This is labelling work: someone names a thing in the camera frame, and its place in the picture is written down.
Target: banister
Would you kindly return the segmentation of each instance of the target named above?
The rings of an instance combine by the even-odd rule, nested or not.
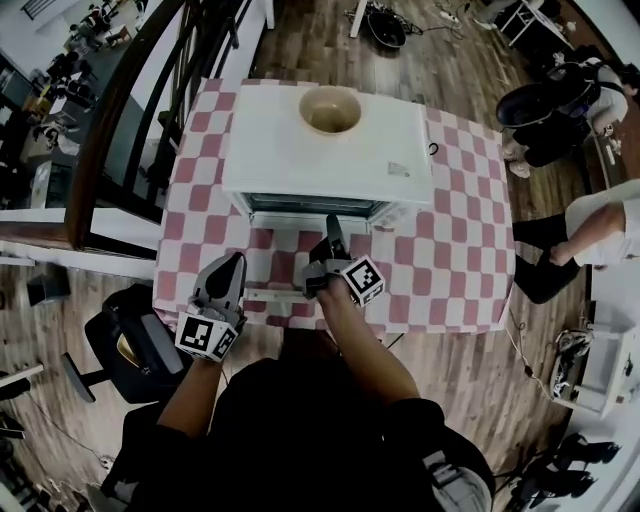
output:
[[[198,60],[203,52],[207,49],[216,49],[219,50],[222,47],[222,43],[224,42],[224,38],[226,36],[225,28],[229,28],[229,18],[221,17],[221,19],[211,20],[211,23],[215,23],[213,25],[214,28],[220,28],[221,30],[209,29],[205,36],[202,38],[198,46],[193,52],[193,56],[191,57],[189,64],[187,64],[187,68],[184,71],[184,76],[180,81],[180,85],[178,86],[178,90],[176,92],[176,98],[171,105],[171,110],[169,111],[169,115],[167,117],[167,122],[164,125],[162,130],[162,135],[160,137],[160,142],[158,144],[158,152],[156,153],[155,163],[160,164],[160,159],[162,158],[161,148],[165,147],[169,143],[169,135],[171,133],[171,127],[175,121],[176,113],[180,108],[180,105],[184,101],[184,95],[186,93],[187,87],[189,86],[189,82],[191,81],[191,76],[198,64]]]
[[[97,185],[127,99],[153,48],[185,0],[164,0],[124,52],[94,111],[80,148],[64,224],[69,244],[83,249],[91,227]]]
[[[158,81],[153,87],[151,95],[149,96],[149,101],[147,102],[144,112],[142,113],[140,125],[138,127],[138,131],[136,132],[133,147],[131,148],[127,169],[124,175],[123,187],[125,188],[132,189],[135,183],[136,175],[138,173],[138,164],[140,162],[140,157],[142,156],[142,151],[144,150],[144,143],[146,141],[147,133],[149,132],[149,127],[153,122],[153,115],[156,111],[158,103],[160,102],[162,92],[164,91],[167,80],[171,75],[171,71],[178,61],[178,57],[184,49],[185,44],[189,40],[191,31],[198,23],[200,14],[214,2],[215,0],[205,0],[205,2],[198,6],[194,14],[190,16],[185,29],[180,33],[180,37],[176,41],[176,44],[173,46],[171,53],[169,53],[169,56],[167,57],[167,61],[160,71]]]

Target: white wall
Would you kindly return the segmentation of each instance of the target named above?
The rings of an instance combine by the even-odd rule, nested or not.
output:
[[[76,3],[71,7],[67,8],[63,13],[62,17],[67,22],[69,26],[73,24],[78,24],[80,21],[89,14],[89,6],[91,4],[94,5],[102,5],[101,0],[75,0]]]
[[[622,0],[575,0],[623,62],[640,67],[640,25]]]
[[[62,16],[50,18],[43,26],[36,24],[20,10],[23,5],[24,0],[0,2],[0,48],[28,76],[34,68],[45,70],[53,57],[64,52],[69,25]]]
[[[51,21],[53,18],[61,16],[65,11],[67,11],[70,7],[74,6],[76,3],[78,3],[78,0],[56,0],[46,9],[44,9],[40,14],[38,14],[35,20],[33,20],[33,24],[36,30],[39,29],[41,26],[49,23],[49,21]],[[87,13],[85,14],[85,16],[88,14],[88,7],[89,7],[89,3],[87,3]]]

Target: white sneaker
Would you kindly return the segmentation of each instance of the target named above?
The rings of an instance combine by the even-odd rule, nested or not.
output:
[[[496,25],[495,23],[485,23],[475,18],[473,18],[473,21],[475,21],[480,27],[482,27],[485,30],[495,30],[498,28],[498,25]]]
[[[516,145],[510,148],[507,145],[502,146],[502,159],[507,161],[520,160],[524,156],[523,147]]]
[[[529,167],[527,162],[507,162],[507,169],[519,178],[523,178],[525,180],[531,176],[531,167]]]

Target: railing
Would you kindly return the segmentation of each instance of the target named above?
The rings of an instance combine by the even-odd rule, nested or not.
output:
[[[156,172],[169,179],[184,121],[202,77],[224,64],[229,48],[237,47],[236,16],[243,16],[251,0],[164,0],[124,52],[98,105],[81,145],[63,223],[0,222],[0,239],[47,247],[116,253],[147,259],[155,251],[91,232],[96,207],[115,207],[159,224],[158,186],[150,184],[145,197],[134,193],[145,139],[172,70],[173,94],[155,155]],[[167,56],[137,128],[122,184],[105,176],[114,134],[131,91],[152,50],[172,19],[184,7],[180,32]]]
[[[55,1],[56,0],[29,0],[20,10],[24,11],[31,20],[34,20],[38,14],[55,3]]]

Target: person's arm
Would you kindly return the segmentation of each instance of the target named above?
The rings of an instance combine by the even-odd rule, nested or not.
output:
[[[625,231],[626,216],[622,203],[610,203],[593,212],[567,242],[551,249],[549,261],[562,267],[576,254],[604,240],[616,231]]]
[[[603,134],[605,128],[616,121],[620,121],[618,112],[615,108],[609,107],[593,118],[593,131]]]
[[[190,438],[204,436],[216,401],[221,363],[196,358],[158,419],[158,425],[184,432]]]
[[[325,320],[359,385],[383,404],[420,398],[411,374],[374,336],[351,301],[347,283],[334,277],[318,292]]]

